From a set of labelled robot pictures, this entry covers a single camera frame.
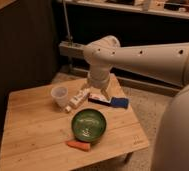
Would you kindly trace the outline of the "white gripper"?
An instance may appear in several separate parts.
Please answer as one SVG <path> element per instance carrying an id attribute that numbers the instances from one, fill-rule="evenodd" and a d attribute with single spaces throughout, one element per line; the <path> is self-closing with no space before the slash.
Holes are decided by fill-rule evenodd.
<path id="1" fill-rule="evenodd" d="M 100 72 L 89 72 L 88 73 L 88 83 L 84 83 L 81 86 L 81 90 L 88 89 L 90 86 L 101 89 L 101 93 L 105 96 L 107 100 L 111 99 L 110 93 L 108 92 L 108 89 L 106 87 L 108 86 L 110 81 L 110 73 L 105 71 Z"/>

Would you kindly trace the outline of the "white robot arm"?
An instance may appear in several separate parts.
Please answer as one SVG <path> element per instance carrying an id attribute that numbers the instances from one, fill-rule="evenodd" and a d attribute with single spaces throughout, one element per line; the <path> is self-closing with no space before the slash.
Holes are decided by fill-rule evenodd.
<path id="1" fill-rule="evenodd" d="M 106 87 L 115 67 L 154 79 L 154 92 L 178 89 L 160 120 L 151 171 L 189 171 L 189 42 L 122 47 L 106 36 L 86 44 L 83 56 L 94 87 Z"/>

